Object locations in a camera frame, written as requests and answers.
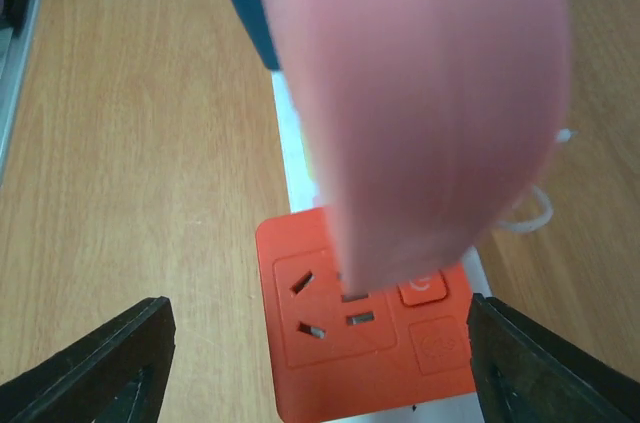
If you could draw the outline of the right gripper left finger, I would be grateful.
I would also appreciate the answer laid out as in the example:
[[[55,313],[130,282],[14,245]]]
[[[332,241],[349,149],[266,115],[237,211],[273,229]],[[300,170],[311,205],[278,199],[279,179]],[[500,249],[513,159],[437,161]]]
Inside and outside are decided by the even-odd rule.
[[[167,297],[145,298],[1,385],[3,422],[156,422],[175,351]]]

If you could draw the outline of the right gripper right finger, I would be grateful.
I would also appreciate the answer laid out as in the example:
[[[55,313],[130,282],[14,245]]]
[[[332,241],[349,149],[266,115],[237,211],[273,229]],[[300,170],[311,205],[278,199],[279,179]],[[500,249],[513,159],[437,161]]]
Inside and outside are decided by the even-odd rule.
[[[496,297],[475,293],[471,370],[486,422],[637,422],[639,383]]]

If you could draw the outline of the white charger with pink cable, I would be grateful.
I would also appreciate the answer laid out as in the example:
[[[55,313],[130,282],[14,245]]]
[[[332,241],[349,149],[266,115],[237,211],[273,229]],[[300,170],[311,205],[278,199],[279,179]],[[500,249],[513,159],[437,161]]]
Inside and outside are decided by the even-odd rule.
[[[525,203],[533,203],[533,216],[517,218],[517,213]],[[510,212],[496,223],[500,230],[515,234],[530,234],[546,226],[554,215],[554,206],[548,194],[536,185],[532,185],[510,208]]]

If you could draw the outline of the pink cube socket adapter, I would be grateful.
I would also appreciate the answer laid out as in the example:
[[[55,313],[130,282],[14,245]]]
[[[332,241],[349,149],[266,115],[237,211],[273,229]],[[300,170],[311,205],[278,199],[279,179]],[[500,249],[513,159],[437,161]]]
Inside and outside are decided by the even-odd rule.
[[[457,262],[537,179],[566,0],[263,0],[347,290]]]

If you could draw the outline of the blue cube socket adapter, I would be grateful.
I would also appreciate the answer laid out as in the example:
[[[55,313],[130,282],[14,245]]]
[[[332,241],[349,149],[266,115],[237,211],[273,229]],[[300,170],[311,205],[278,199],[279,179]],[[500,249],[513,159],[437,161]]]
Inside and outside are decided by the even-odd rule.
[[[271,39],[262,0],[231,0],[264,66],[279,71],[278,57]]]

